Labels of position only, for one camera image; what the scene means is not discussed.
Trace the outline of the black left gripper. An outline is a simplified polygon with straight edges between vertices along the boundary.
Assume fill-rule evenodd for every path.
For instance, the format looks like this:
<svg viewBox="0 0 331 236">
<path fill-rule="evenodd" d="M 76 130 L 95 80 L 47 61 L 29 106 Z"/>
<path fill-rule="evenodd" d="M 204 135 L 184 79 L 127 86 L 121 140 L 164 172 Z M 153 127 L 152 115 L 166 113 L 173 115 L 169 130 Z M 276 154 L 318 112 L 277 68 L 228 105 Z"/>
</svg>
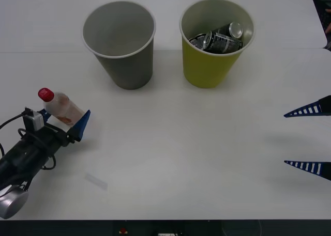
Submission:
<svg viewBox="0 0 331 236">
<path fill-rule="evenodd" d="M 51 114 L 45 109 L 42 109 L 40 113 L 44 119 L 51 117 Z M 55 126 L 47 125 L 34 132 L 20 129 L 20 136 L 24 142 L 36 147 L 41 153 L 46 156 L 53 156 L 59 148 L 67 147 L 75 141 L 81 141 L 90 115 L 91 111 L 88 110 L 67 132 Z"/>
</svg>

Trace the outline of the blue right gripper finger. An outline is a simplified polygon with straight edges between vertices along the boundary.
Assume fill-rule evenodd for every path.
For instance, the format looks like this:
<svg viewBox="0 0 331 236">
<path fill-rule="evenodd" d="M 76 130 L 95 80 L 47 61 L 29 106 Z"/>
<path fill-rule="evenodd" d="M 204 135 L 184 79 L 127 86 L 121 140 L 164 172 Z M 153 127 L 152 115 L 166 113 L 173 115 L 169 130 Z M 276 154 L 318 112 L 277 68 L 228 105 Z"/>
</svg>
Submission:
<svg viewBox="0 0 331 236">
<path fill-rule="evenodd" d="M 327 180 L 331 180 L 330 162 L 300 162 L 300 161 L 284 161 L 286 164 L 297 169 L 314 174 Z"/>
<path fill-rule="evenodd" d="M 285 118 L 312 116 L 330 116 L 330 96 L 284 114 Z"/>
</svg>

